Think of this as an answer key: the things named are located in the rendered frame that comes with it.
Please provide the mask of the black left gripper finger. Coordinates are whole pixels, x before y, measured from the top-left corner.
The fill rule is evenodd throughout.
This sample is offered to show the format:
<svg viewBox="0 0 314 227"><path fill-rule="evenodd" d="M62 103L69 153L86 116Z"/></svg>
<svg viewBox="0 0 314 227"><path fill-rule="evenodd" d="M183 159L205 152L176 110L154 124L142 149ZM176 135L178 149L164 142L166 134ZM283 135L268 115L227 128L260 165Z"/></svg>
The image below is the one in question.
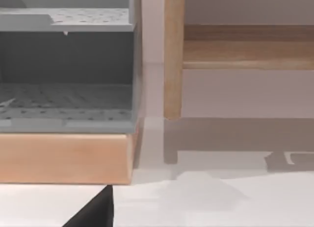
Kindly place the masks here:
<svg viewBox="0 0 314 227"><path fill-rule="evenodd" d="M107 185L62 227L113 227L113 187Z"/></svg>

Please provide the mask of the pale wooden drawer front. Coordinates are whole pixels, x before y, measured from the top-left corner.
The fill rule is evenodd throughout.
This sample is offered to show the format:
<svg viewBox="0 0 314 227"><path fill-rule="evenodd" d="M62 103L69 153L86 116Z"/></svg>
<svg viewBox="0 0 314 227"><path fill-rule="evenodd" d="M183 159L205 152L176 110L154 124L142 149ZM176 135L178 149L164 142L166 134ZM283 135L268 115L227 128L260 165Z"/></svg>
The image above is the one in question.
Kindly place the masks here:
<svg viewBox="0 0 314 227"><path fill-rule="evenodd" d="M127 134L0 133L0 183L130 184L143 121Z"/></svg>

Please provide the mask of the grey pierced drawer inside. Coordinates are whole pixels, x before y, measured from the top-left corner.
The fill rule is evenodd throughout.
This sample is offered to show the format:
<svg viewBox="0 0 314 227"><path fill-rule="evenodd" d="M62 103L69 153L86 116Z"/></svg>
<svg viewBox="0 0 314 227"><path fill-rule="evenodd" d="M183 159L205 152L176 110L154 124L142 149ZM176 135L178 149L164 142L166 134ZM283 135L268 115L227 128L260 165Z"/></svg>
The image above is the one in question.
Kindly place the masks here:
<svg viewBox="0 0 314 227"><path fill-rule="evenodd" d="M135 131L141 0L0 0L0 133Z"/></svg>

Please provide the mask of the open wooden shelf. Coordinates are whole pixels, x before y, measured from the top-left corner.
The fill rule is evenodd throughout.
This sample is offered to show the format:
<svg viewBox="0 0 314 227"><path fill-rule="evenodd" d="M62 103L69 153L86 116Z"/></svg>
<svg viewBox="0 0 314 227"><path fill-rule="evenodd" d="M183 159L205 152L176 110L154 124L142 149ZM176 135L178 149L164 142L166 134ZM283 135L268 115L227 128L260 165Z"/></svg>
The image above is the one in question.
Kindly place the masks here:
<svg viewBox="0 0 314 227"><path fill-rule="evenodd" d="M164 0L164 116L182 114L183 70L314 70L314 23L185 23L185 0Z"/></svg>

